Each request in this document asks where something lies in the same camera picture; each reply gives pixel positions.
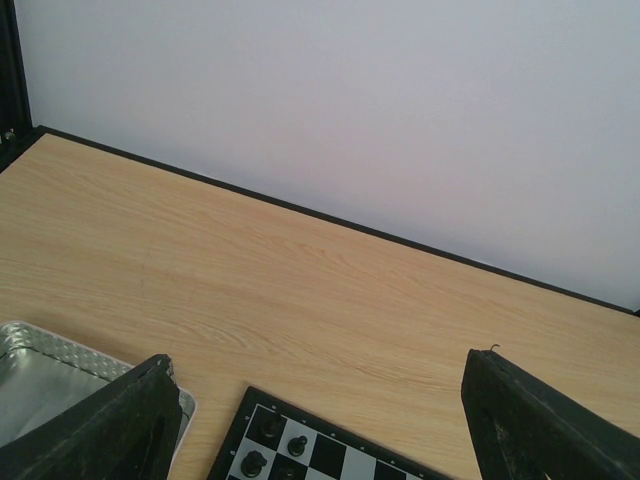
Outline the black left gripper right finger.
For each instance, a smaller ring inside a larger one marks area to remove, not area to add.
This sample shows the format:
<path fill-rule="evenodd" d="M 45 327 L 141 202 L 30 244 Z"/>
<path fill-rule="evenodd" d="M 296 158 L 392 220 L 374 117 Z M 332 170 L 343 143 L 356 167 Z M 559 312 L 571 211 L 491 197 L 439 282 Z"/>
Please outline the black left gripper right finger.
<path fill-rule="evenodd" d="M 639 438 L 493 350 L 467 354 L 461 399 L 484 479 L 637 479 Z"/>

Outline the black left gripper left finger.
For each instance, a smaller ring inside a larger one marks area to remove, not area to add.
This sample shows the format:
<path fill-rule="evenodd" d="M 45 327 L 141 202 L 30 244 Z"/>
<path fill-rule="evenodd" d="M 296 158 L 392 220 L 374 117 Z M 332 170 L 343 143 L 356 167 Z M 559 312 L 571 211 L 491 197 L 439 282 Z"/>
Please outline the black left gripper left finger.
<path fill-rule="evenodd" d="M 3 479 L 166 479 L 181 425 L 173 364 L 156 354 L 1 448 Z"/>

